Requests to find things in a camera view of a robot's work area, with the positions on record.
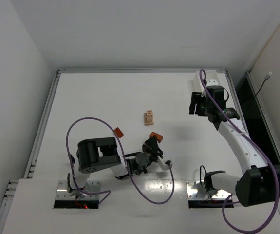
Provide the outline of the orange arch wood block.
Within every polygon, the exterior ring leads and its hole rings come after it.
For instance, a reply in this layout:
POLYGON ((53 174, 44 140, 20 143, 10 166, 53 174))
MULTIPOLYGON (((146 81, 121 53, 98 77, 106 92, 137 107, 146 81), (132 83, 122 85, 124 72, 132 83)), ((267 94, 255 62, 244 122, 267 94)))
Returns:
POLYGON ((149 137, 150 138, 156 137, 158 143, 161 143, 162 140, 163 140, 163 136, 161 134, 156 133, 156 132, 151 132, 149 137))

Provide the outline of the white plastic bin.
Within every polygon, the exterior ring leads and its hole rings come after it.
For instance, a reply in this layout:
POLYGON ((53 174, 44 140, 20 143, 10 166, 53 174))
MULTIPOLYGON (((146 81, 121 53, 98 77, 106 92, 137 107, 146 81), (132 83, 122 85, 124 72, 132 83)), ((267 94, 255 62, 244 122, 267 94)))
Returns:
MULTIPOLYGON (((212 85, 220 85, 219 83, 219 78, 218 74, 215 70, 205 70, 206 73, 206 85, 207 86, 212 86, 212 85)), ((194 80, 192 81, 193 83, 193 90, 195 92, 202 92, 204 90, 203 85, 201 83, 201 78, 200 78, 200 70, 196 71, 194 80)))

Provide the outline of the orange wedge wood block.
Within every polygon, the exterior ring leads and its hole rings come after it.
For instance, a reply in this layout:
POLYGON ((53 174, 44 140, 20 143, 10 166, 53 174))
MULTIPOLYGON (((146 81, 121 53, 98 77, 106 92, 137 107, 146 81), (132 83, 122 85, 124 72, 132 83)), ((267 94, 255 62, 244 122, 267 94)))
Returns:
POLYGON ((116 135, 119 137, 119 138, 122 138, 124 136, 123 132, 120 130, 119 127, 116 127, 114 129, 114 132, 116 133, 116 135))

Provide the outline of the plain light wood cube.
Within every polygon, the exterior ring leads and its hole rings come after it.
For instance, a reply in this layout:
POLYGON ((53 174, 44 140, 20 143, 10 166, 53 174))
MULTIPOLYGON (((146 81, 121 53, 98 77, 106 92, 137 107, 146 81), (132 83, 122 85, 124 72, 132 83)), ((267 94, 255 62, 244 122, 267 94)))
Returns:
POLYGON ((153 115, 146 115, 146 123, 148 125, 153 124, 153 115))

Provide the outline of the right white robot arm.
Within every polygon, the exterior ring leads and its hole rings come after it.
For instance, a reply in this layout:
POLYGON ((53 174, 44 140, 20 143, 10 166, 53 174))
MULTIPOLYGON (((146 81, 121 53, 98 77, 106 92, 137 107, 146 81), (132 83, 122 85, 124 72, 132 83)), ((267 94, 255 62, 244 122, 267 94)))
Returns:
POLYGON ((192 92, 189 114, 208 118, 227 141, 242 171, 241 176, 225 171, 207 172, 204 188, 207 191, 225 190, 235 195, 244 207, 276 202, 280 195, 279 169, 253 144, 237 111, 226 106, 224 87, 212 79, 201 79, 200 82, 203 91, 192 92))

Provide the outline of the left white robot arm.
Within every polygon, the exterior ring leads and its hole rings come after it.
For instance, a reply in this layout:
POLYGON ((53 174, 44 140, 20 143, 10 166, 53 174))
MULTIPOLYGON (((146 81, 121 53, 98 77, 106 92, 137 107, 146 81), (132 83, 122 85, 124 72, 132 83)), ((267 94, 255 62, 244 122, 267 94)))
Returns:
POLYGON ((84 190, 89 175, 110 168, 115 177, 123 180, 131 175, 147 173, 147 168, 152 163, 166 171, 172 167, 170 160, 163 160, 163 151, 158 144, 161 140, 156 135, 150 135, 142 145, 142 151, 125 155, 122 159, 118 155, 116 139, 113 137, 87 139, 78 143, 76 152, 78 171, 73 178, 68 175, 68 192, 75 193, 76 185, 84 190))

